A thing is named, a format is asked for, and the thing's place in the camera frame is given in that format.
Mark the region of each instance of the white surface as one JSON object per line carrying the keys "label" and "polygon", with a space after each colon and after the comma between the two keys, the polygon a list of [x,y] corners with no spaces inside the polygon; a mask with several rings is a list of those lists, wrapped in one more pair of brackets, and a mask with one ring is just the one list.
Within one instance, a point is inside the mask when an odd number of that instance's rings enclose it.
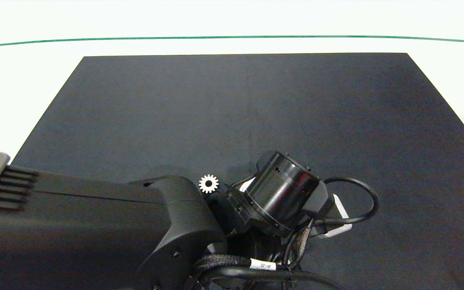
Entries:
{"label": "white surface", "polygon": [[[1,1],[0,44],[151,36],[399,35],[464,39],[464,1]],[[464,43],[188,39],[0,46],[0,151],[20,149],[84,56],[405,52],[464,122]]]}
{"label": "white surface", "polygon": [[274,262],[268,261],[261,261],[259,259],[252,259],[252,264],[250,264],[250,269],[259,269],[259,270],[269,270],[269,271],[276,271],[277,264]]}
{"label": "white surface", "polygon": [[[338,208],[339,214],[341,215],[341,218],[348,218],[348,213],[346,213],[346,209],[341,203],[341,200],[337,195],[334,196],[334,203],[336,204],[336,207]],[[318,235],[319,238],[330,238],[336,235],[339,235],[341,233],[344,233],[352,228],[352,224],[343,224],[339,228],[332,229],[328,231],[327,233]]]}
{"label": "white surface", "polygon": [[239,191],[241,191],[242,193],[245,192],[248,189],[248,187],[250,186],[250,184],[252,184],[254,179],[255,179],[255,177],[250,179],[250,180],[247,180],[243,184],[241,184],[241,187],[239,187]]}

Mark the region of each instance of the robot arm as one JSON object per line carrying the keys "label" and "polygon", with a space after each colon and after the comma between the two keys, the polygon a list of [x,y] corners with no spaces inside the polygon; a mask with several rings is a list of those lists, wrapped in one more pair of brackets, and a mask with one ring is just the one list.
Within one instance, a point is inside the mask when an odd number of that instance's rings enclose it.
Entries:
{"label": "robot arm", "polygon": [[179,176],[85,180],[7,161],[0,153],[0,289],[179,290],[298,279],[335,287],[298,271],[311,229],[362,222],[379,206],[366,185],[374,204],[365,216],[330,218],[336,202],[327,180],[280,152],[261,158],[244,192],[241,183],[221,183],[200,193]]}

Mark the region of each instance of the black plastic housing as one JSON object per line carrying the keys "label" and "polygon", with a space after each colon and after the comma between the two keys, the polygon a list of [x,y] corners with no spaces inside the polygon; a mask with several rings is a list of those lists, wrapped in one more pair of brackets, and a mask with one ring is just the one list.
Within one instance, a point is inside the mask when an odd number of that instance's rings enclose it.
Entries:
{"label": "black plastic housing", "polygon": [[0,198],[0,289],[179,290],[208,245],[226,249],[186,178],[116,184],[33,174],[22,199]]}
{"label": "black plastic housing", "polygon": [[319,183],[320,179],[308,169],[276,151],[244,194],[269,224],[289,232]]}

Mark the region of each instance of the black cover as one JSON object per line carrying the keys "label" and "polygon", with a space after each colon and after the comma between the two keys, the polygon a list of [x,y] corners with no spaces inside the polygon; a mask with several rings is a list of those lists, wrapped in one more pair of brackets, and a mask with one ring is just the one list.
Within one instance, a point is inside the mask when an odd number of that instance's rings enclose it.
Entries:
{"label": "black cover", "polygon": [[464,126],[407,54],[85,57],[13,164],[232,182],[273,149],[381,196],[372,220],[312,240],[304,269],[349,289],[464,289]]}

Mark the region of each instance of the cable label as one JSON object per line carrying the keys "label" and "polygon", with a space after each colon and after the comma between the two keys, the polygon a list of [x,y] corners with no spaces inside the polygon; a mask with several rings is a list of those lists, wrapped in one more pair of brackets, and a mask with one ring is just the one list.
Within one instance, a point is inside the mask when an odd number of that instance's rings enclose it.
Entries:
{"label": "cable label", "polygon": [[259,269],[259,270],[269,270],[275,271],[277,269],[277,264],[274,262],[261,261],[259,259],[252,259],[252,264],[250,264],[250,269]]}

